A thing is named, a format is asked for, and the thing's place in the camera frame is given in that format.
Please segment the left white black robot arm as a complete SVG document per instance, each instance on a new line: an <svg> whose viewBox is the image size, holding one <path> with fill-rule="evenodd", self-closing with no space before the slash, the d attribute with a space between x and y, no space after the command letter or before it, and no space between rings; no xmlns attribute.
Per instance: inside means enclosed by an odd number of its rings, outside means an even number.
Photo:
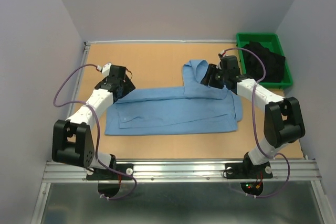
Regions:
<svg viewBox="0 0 336 224"><path fill-rule="evenodd" d="M124 66L107 63L95 66L103 79L94 87L89 99L78 101L81 107L65 120L57 120L53 128L52 160L57 163L99 169L106 179L116 174L131 178L132 175L116 168L116 158L112 154L98 151L99 141L92 138L92 129L99 127L99 119L116 101L135 90Z"/></svg>

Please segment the light blue long sleeve shirt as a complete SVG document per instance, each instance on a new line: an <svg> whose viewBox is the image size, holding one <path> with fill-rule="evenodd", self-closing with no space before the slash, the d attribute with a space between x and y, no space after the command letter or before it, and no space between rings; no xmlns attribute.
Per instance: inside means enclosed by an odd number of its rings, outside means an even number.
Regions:
<svg viewBox="0 0 336 224"><path fill-rule="evenodd" d="M226 88L204 86L208 62L190 60L182 67L180 87L135 89L107 109L106 135L225 133L243 118L239 96Z"/></svg>

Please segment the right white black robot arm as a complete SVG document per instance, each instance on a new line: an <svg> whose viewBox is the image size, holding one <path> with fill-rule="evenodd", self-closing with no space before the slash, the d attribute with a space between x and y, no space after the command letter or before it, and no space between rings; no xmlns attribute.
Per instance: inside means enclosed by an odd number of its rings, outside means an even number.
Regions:
<svg viewBox="0 0 336 224"><path fill-rule="evenodd" d="M256 80L240 73L235 56L223 56L218 65L210 64L201 84L213 88L226 87L248 99L252 108L264 112L264 138L244 155L240 163L228 163L223 171L227 179L272 178L270 161L279 151L305 135L299 101L284 98Z"/></svg>

